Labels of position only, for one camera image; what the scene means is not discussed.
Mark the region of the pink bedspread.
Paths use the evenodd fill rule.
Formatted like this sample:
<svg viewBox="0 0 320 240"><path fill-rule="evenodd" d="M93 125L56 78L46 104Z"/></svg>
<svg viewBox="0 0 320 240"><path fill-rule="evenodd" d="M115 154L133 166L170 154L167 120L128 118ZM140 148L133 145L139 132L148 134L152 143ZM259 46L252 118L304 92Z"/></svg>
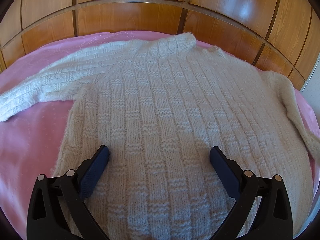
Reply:
<svg viewBox="0 0 320 240"><path fill-rule="evenodd" d="M47 63L53 63L88 47L115 41L156 41L169 36L176 35L131 31L115 34L99 33L53 42L18 59L5 70L1 74L1 90L36 74ZM60 176L53 174L73 103L72 100L39 102L7 121L1 121L1 208L24 239L27 239L29 203L38 175L45 174L47 178L54 178L63 176L67 172ZM310 127L305 128L319 139L319 131L313 131ZM109 153L107 165L111 158L110 150ZM311 159L310 165L313 186L318 186L319 161ZM88 210L87 202L90 197L84 199ZM67 204L60 205L71 232L81 236Z"/></svg>

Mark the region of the wooden panelled wardrobe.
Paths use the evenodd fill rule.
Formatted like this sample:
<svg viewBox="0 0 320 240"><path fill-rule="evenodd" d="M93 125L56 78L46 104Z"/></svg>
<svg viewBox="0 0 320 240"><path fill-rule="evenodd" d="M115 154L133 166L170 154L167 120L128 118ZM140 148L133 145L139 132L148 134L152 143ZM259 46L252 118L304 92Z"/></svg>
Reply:
<svg viewBox="0 0 320 240"><path fill-rule="evenodd" d="M1 70L54 41L126 30L191 32L298 89L319 61L319 18L308 0L9 0Z"/></svg>

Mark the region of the cream knitted sweater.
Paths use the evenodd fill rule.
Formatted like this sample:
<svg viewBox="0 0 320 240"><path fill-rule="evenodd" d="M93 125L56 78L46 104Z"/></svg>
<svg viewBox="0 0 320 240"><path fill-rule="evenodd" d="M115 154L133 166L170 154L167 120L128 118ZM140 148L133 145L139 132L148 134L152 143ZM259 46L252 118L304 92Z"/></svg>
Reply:
<svg viewBox="0 0 320 240"><path fill-rule="evenodd" d="M72 100L53 174L105 145L110 162L88 207L111 239L208 239L232 201L209 161L218 146L256 175L279 174L293 233L313 202L319 139L292 82L190 33L71 53L1 90L1 121L39 102Z"/></svg>

